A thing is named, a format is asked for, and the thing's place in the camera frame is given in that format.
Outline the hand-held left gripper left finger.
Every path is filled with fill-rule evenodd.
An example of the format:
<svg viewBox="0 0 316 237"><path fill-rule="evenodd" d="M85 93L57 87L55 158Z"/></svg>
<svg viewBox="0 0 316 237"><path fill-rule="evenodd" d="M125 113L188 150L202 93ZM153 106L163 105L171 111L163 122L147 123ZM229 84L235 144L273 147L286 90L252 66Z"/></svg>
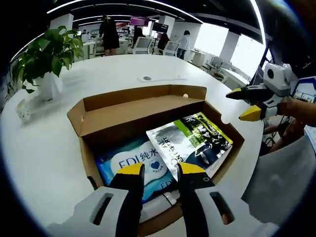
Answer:
<svg viewBox="0 0 316 237"><path fill-rule="evenodd" d="M145 166L126 166L108 187L100 187L75 205L62 224L47 227L50 237L135 237L142 210Z"/></svg>

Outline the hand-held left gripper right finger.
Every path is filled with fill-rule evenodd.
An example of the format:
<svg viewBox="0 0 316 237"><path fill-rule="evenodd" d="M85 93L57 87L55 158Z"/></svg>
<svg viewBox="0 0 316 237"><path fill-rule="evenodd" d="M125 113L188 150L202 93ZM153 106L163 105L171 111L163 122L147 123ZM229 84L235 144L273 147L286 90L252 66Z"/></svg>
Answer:
<svg viewBox="0 0 316 237"><path fill-rule="evenodd" d="M216 186L201 167L177 165L181 209L189 237L271 237L273 223L262 223L249 206L224 187Z"/></svg>

